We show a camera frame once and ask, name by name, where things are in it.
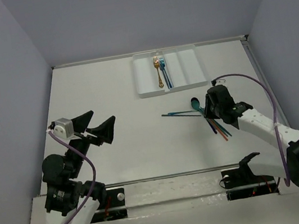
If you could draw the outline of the purple metal spoon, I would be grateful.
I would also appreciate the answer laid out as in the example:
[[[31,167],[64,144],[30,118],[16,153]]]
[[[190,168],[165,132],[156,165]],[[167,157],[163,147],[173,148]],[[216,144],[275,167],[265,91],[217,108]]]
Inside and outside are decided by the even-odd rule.
[[[195,111],[198,111],[203,117],[205,116],[204,109],[201,107],[199,100],[196,97],[191,99],[191,106]]]

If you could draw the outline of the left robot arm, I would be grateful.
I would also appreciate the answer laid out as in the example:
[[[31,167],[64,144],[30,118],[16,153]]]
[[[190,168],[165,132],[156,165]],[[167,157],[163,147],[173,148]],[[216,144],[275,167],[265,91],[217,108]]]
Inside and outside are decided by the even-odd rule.
[[[63,155],[50,154],[42,163],[46,192],[46,224],[92,224],[126,218],[124,188],[107,189],[96,181],[97,169],[87,158],[89,147],[112,144],[115,116],[89,128],[93,111],[57,119],[47,135],[63,145]]]

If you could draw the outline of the blue metal fork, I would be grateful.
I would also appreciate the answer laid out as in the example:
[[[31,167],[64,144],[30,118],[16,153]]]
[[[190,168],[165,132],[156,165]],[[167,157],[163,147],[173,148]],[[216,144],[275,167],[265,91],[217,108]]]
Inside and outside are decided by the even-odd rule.
[[[168,75],[168,73],[167,73],[164,58],[160,58],[160,59],[159,59],[159,63],[160,63],[162,72],[163,72],[163,74],[164,74],[165,77],[166,77],[168,87],[169,87],[169,89],[172,89],[172,88],[173,88],[173,85],[172,85],[171,80],[170,80],[170,78],[169,78],[169,75]]]
[[[167,76],[167,73],[166,73],[166,70],[165,70],[165,61],[163,58],[159,58],[158,59],[158,62],[159,62],[159,67],[160,67],[160,70],[162,71],[162,74],[165,78],[165,81],[166,81],[166,84],[167,84],[167,87],[169,89],[171,89],[171,82],[170,80],[168,79],[168,76]]]

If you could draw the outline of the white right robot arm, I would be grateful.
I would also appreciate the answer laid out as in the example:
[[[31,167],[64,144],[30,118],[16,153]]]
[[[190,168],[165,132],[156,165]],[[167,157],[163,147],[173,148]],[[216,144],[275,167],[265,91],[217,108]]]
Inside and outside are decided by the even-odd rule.
[[[212,86],[205,96],[205,117],[252,134],[277,150],[264,156],[253,152],[239,161],[236,178],[253,182],[259,176],[272,176],[292,182],[299,188],[299,130],[264,116],[245,102],[236,103],[224,85]]]

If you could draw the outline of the dark chopstick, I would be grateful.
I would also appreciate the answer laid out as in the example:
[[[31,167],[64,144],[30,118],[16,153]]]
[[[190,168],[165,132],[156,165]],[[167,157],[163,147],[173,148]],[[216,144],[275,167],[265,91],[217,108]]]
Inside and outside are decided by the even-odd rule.
[[[218,134],[218,132],[216,131],[215,127],[213,126],[213,124],[211,123],[211,121],[208,118],[205,118],[205,120],[207,121],[207,123],[209,124],[209,126],[211,127],[212,131],[214,132],[214,134]]]

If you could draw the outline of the ornate gold fork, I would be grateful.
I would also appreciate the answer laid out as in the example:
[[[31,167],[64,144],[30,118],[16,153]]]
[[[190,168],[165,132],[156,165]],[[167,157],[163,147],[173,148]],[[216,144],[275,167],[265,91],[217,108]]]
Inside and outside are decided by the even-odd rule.
[[[160,76],[160,64],[158,62],[157,57],[153,57],[153,66],[155,67],[155,69],[157,71],[158,86],[159,86],[159,88],[164,88],[164,84],[163,84],[161,76]]]

